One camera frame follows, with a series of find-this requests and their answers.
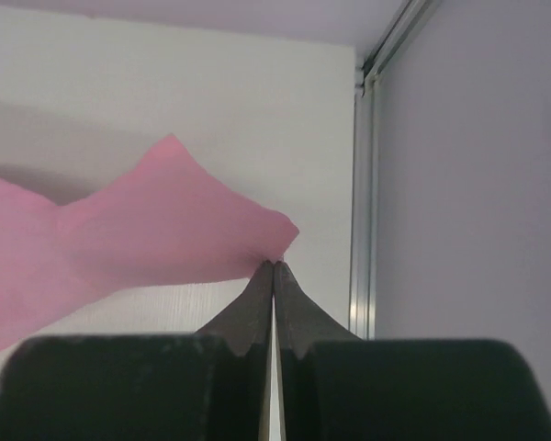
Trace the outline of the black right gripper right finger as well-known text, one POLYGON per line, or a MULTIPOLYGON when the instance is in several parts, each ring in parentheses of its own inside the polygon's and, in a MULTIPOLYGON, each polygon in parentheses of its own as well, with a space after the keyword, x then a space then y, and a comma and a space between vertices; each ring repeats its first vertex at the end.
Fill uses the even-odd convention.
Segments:
POLYGON ((274 269, 288 440, 551 440, 551 412, 512 346, 491 339, 363 340, 274 269))

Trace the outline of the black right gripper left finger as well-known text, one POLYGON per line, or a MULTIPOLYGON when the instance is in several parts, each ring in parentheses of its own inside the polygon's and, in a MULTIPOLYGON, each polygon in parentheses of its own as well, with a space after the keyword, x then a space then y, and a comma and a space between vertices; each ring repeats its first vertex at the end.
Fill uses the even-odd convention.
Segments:
POLYGON ((265 440, 274 269, 191 334, 28 339, 0 371, 0 440, 265 440))

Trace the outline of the pink t shirt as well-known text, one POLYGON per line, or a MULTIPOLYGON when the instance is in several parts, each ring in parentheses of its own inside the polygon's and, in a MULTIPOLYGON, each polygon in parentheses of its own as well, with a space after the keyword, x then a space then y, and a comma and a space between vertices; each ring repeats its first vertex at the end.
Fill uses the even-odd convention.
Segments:
POLYGON ((122 289, 249 277, 297 236, 174 136, 63 206, 0 178, 0 351, 122 289))

